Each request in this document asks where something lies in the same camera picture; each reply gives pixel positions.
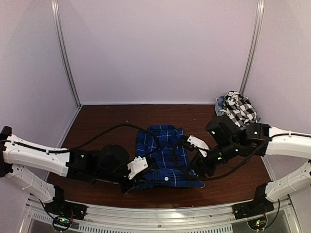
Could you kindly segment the blue plaid long sleeve shirt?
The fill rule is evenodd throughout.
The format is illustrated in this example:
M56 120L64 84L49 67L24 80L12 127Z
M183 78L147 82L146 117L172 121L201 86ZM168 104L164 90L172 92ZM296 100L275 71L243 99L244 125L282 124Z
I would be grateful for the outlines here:
M198 180L189 180L183 172L190 164L187 150L178 145L184 131L173 125L150 126L147 132L136 136L136 156L155 160L155 167L143 174L145 181L140 190L155 187L204 188Z

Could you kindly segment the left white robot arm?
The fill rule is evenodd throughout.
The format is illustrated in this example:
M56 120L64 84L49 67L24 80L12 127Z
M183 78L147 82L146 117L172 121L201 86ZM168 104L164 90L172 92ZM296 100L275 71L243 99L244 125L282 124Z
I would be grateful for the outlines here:
M14 180L23 190L35 195L60 216L70 211L64 190L43 181L28 168L49 171L61 177L86 183L115 183L127 193L139 185L143 172L150 168L144 157L129 159L120 145L106 145L101 150L52 148L25 141L9 126L0 133L0 175Z

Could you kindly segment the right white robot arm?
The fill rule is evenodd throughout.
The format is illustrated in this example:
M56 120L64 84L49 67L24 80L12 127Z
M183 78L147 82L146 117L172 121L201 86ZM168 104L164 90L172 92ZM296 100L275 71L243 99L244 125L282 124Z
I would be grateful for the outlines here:
M198 150L198 155L190 163L190 169L196 173L197 179L215 180L213 175L216 167L236 156L248 160L252 156L285 155L307 160L288 175L258 186L254 200L249 203L249 210L253 214L260 214L268 206L268 201L275 202L311 183L310 134L263 123L251 123L241 129L225 115L210 121L206 131L217 143L216 147L210 148L205 141L193 135L186 139L191 149Z

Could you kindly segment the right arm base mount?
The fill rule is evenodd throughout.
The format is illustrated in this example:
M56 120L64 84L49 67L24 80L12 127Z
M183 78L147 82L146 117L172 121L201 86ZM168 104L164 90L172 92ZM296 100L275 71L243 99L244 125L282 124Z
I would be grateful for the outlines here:
M274 203L267 199L265 192L268 183L264 183L256 188L253 200L234 204L232 206L235 219L249 218L263 215L274 210Z

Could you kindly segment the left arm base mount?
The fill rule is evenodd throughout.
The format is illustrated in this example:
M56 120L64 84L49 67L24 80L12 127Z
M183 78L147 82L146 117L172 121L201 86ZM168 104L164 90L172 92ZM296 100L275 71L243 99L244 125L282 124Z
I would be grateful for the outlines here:
M58 216L65 216L76 220L84 220L87 206L74 202L65 201L64 190L54 186L54 197L52 202L45 204L45 210Z

